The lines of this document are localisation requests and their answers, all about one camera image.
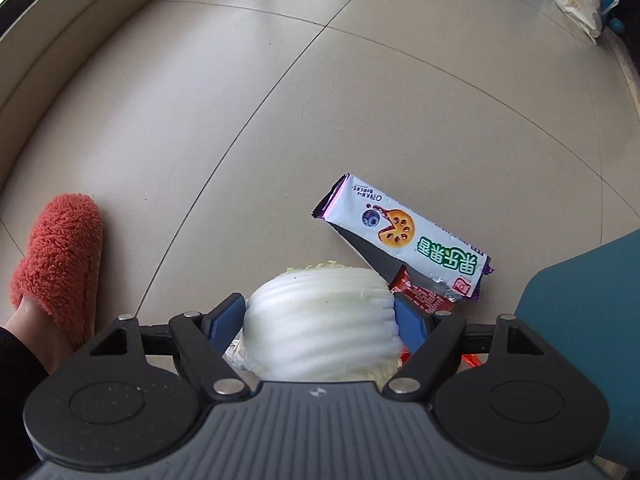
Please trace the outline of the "red fuzzy slipper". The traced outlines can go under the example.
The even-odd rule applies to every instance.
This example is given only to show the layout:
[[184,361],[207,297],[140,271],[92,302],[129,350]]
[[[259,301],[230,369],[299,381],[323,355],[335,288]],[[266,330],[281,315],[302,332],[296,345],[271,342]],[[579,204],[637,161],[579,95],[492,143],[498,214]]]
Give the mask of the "red fuzzy slipper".
[[12,275],[14,307],[36,300],[72,346],[94,335],[103,221],[84,194],[62,194],[40,212],[29,234],[26,256]]

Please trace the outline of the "red snack wrapper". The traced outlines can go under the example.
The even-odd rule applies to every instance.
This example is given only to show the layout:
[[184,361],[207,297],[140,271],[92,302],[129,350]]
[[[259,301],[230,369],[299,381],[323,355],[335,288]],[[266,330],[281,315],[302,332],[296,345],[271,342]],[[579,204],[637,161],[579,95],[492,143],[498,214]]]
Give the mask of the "red snack wrapper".
[[390,292],[393,294],[404,294],[418,308],[427,314],[433,314],[438,311],[451,312],[454,310],[454,302],[431,292],[430,290],[413,284],[409,271],[406,266],[401,266],[390,282]]

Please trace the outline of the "cream tote bag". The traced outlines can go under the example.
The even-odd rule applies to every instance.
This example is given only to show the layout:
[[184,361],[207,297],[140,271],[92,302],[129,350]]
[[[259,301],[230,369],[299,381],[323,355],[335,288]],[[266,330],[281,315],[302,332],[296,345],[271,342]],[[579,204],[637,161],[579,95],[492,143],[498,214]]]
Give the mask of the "cream tote bag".
[[593,44],[597,43],[603,28],[600,0],[554,0],[554,3]]

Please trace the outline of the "person's bare ankle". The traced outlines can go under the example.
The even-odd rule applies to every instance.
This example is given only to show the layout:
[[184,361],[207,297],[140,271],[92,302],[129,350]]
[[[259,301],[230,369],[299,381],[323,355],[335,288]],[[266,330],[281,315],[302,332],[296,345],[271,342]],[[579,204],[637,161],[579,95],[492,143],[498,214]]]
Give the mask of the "person's bare ankle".
[[54,373],[74,353],[74,346],[39,301],[24,296],[3,327]]

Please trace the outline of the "dark teal trash bin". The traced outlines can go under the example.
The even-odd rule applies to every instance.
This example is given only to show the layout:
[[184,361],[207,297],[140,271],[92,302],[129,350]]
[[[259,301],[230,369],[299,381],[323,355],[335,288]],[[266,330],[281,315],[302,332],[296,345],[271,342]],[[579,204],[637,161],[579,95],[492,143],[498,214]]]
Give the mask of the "dark teal trash bin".
[[604,394],[610,422],[598,455],[639,470],[637,231],[538,272],[515,315]]

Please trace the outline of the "white purple biscuit packet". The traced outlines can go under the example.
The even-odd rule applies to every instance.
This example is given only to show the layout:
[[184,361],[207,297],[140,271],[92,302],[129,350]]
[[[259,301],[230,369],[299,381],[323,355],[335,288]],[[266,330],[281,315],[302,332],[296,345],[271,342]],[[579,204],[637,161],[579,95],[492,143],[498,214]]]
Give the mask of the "white purple biscuit packet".
[[420,287],[452,301],[480,299],[490,257],[353,174],[341,176],[311,215],[329,223],[387,281],[405,266]]

